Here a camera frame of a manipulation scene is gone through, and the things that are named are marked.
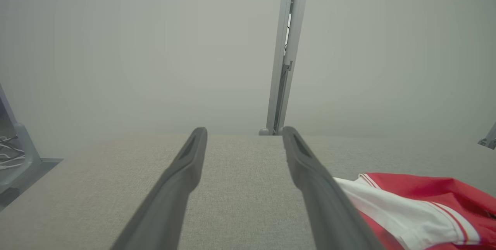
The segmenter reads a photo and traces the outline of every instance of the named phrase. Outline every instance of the gray fabric surface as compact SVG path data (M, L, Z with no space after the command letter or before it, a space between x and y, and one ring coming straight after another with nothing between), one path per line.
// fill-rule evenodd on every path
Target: gray fabric surface
M62 161L0 212L1 248L108 249L186 138L108 142ZM304 138L336 177L451 176L496 195L496 153L475 142ZM280 137L208 138L179 248L315 248Z

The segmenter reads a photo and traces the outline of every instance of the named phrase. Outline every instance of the white fabric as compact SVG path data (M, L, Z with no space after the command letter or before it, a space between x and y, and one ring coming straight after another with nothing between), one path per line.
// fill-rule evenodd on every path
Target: white fabric
M456 211L412 200L373 187L367 175L356 181L335 178L354 206L392 234L405 250L424 250L440 243L462 244L464 236L450 212L464 226L467 244L479 243L473 226Z

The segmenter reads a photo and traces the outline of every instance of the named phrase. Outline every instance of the gray wall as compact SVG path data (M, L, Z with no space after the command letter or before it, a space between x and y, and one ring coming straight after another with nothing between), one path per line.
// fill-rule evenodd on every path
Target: gray wall
M145 132L257 134L280 0L0 0L0 83L43 157Z
M495 78L496 0L307 0L285 125L476 142Z

